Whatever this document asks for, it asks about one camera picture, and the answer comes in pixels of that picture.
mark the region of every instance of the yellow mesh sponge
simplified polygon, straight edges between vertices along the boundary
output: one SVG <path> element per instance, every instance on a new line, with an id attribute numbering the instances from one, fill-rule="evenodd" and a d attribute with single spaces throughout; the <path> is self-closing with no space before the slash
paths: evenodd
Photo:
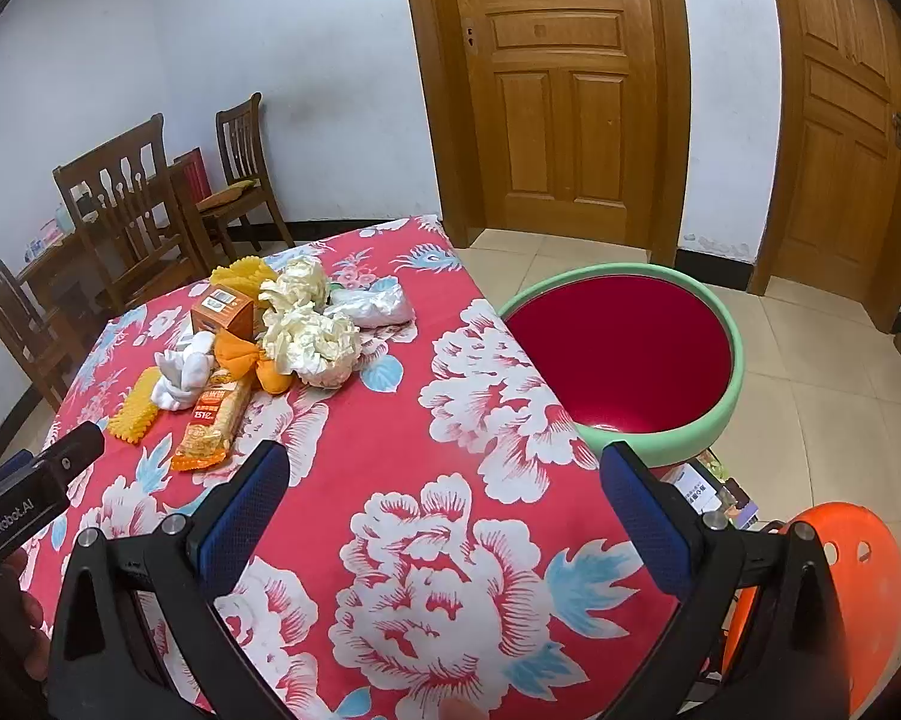
<path id="1" fill-rule="evenodd" d="M 211 283 L 230 287 L 248 298 L 257 300 L 257 305 L 265 305 L 259 298 L 260 285 L 268 279 L 277 278 L 277 272 L 260 257 L 244 257 L 231 263 L 228 268 L 215 268 L 211 274 Z"/>
<path id="2" fill-rule="evenodd" d="M 147 368 L 137 377 L 137 384 L 107 423 L 108 433 L 123 442 L 140 443 L 157 419 L 158 408 L 151 403 L 150 394 L 160 378 L 161 372 L 156 367 Z"/>

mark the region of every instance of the orange box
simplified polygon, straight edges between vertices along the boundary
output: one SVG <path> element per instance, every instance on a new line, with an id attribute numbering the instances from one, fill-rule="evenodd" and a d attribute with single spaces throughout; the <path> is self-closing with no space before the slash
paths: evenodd
<path id="1" fill-rule="evenodd" d="M 212 285 L 190 309 L 190 324 L 195 333 L 217 333 L 223 328 L 244 341 L 254 341 L 254 301 L 244 293 Z"/>

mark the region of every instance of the door handle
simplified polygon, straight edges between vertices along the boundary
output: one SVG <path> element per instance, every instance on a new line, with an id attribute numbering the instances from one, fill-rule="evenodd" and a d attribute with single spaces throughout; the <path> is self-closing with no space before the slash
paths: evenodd
<path id="1" fill-rule="evenodd" d="M 473 27 L 473 19 L 462 19 L 461 23 L 464 27 L 464 45 L 467 47 L 468 53 L 477 52 L 477 30 Z"/>
<path id="2" fill-rule="evenodd" d="M 901 148 L 901 113 L 897 111 L 891 118 L 891 124 L 894 125 L 894 145 Z"/>

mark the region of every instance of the red floral tablecloth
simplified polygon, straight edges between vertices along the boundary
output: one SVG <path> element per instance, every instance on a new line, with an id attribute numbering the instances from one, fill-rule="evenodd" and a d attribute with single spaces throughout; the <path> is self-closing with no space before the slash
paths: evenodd
<path id="1" fill-rule="evenodd" d="M 161 413 L 136 447 L 108 435 L 104 456 L 71 484 L 71 508 L 27 544 L 22 586 L 52 617 L 82 528 L 150 533 L 275 439 L 289 452 L 289 489 L 217 610 L 299 718 L 434 718 L 451 694 L 495 718 L 552 714 L 542 702 L 560 702 L 569 720 L 600 712 L 674 601 L 642 567 L 567 413 L 436 218 L 268 261 L 280 269 L 295 254 L 319 257 L 349 287 L 399 278 L 416 322 L 363 333 L 361 371 L 340 391 L 256 394 L 218 469 L 169 471 L 188 413 Z M 47 440 L 85 419 L 105 425 L 207 288 L 111 322 Z M 180 693 L 201 702 L 152 597 L 145 611 Z"/>

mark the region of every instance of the blue gripper pad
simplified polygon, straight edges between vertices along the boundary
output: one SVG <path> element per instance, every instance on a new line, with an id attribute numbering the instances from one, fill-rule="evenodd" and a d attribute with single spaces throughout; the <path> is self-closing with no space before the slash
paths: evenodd
<path id="1" fill-rule="evenodd" d="M 27 466 L 27 464 L 30 464 L 33 460 L 34 455 L 32 455 L 26 449 L 20 450 L 20 452 L 17 452 L 15 456 L 8 458 L 0 464 L 0 481 L 6 479 L 16 470 L 22 469 L 23 467 Z"/>
<path id="2" fill-rule="evenodd" d="M 624 451 L 641 464 L 646 479 L 641 480 L 644 474 L 639 476 L 639 471 L 623 456 Z M 692 552 L 650 490 L 650 485 L 663 484 L 653 478 L 623 442 L 604 447 L 600 456 L 600 485 L 604 495 L 620 517 L 654 584 L 660 591 L 684 600 L 692 588 Z M 687 506 L 683 499 L 680 503 Z"/>
<path id="3" fill-rule="evenodd" d="M 284 498 L 289 478 L 287 450 L 276 442 L 262 442 L 226 485 L 237 485 L 238 490 L 228 490 L 233 497 L 209 527 L 194 560 L 205 598 L 212 600 L 233 590 Z M 201 508 L 210 502 L 209 496 Z"/>

